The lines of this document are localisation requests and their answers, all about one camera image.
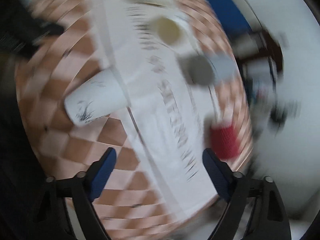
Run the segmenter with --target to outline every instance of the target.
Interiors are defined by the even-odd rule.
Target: gray round object
[[[83,178],[84,176],[86,176],[86,172],[85,171],[79,171],[78,173],[77,173],[77,177],[78,178]]]
[[[53,176],[47,177],[47,179],[45,181],[48,182],[48,183],[53,182],[54,181],[54,177]]]
[[[264,179],[269,183],[273,182],[273,179],[270,176],[265,176]]]
[[[195,56],[189,59],[188,72],[195,84],[208,86],[213,83],[214,72],[211,63],[205,56]]]
[[[236,177],[236,178],[238,178],[238,179],[240,179],[240,178],[243,177],[243,174],[242,174],[241,172],[239,172],[239,171],[235,171],[235,172],[233,173],[233,176]]]

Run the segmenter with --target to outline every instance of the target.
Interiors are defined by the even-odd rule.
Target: checkered tablecloth
[[[191,16],[202,49],[232,54],[219,22],[205,0],[177,0]],[[158,239],[179,225],[157,188],[150,182],[115,114],[75,127],[63,100],[101,70],[90,0],[37,0],[33,15],[66,27],[46,40],[29,61],[17,63],[17,99],[30,144],[47,175],[57,179],[86,171],[108,147],[117,162],[101,196],[93,206],[112,239]],[[251,151],[251,126],[240,75],[215,87],[222,111],[234,109],[233,123],[241,154],[230,165],[238,169]]]

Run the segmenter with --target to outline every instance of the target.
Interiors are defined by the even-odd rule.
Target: black drawing on cup
[[[82,100],[78,102],[78,105],[80,105],[80,107],[79,107],[79,113],[76,114],[76,118],[78,118],[80,122],[88,123],[91,121],[90,119],[92,118],[92,113],[94,112],[94,111],[88,112],[88,107],[91,103],[92,102],[87,103]]]

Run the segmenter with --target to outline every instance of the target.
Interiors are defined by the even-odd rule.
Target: paper cup
[[[64,106],[76,126],[129,106],[129,96],[116,69],[102,70],[68,95]]]

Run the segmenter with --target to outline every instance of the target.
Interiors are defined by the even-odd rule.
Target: red object
[[[240,154],[239,143],[231,123],[211,127],[211,149],[221,160],[228,160]]]

